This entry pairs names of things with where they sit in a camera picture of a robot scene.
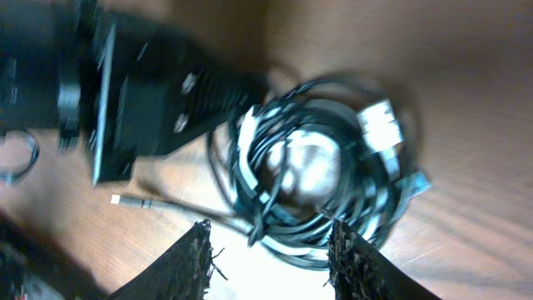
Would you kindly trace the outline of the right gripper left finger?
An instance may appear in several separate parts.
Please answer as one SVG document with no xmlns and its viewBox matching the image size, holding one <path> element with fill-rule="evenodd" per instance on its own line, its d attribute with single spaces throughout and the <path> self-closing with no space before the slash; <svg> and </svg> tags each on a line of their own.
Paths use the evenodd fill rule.
<svg viewBox="0 0 533 300">
<path fill-rule="evenodd" d="M 211 221 L 194 225 L 157 260 L 108 296 L 111 300 L 203 300 L 222 270 L 210 242 Z"/>
</svg>

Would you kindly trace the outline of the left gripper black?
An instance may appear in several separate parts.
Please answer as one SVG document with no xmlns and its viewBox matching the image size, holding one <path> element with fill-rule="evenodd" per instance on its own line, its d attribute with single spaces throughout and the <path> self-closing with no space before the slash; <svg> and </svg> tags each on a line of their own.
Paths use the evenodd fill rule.
<svg viewBox="0 0 533 300">
<path fill-rule="evenodd" d="M 266 96 L 175 27 L 101 12 L 92 38 L 97 91 L 88 124 L 92 183 L 128 181 L 139 157 L 164 157 Z"/>
</svg>

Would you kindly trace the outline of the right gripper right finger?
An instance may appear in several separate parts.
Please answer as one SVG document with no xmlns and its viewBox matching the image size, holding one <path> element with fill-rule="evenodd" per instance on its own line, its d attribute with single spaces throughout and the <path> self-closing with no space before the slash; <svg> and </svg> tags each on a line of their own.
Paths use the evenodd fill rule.
<svg viewBox="0 0 533 300">
<path fill-rule="evenodd" d="M 332 226 L 328 264 L 336 300 L 440 299 L 341 220 Z"/>
</svg>

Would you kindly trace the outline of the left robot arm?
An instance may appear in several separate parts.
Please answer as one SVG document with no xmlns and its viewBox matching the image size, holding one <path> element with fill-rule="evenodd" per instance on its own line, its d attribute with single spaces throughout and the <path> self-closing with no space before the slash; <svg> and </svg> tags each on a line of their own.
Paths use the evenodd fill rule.
<svg viewBox="0 0 533 300">
<path fill-rule="evenodd" d="M 266 96 L 175 27 L 94 1 L 1 4 L 1 131 L 84 142 L 94 184 L 123 182 Z"/>
</svg>

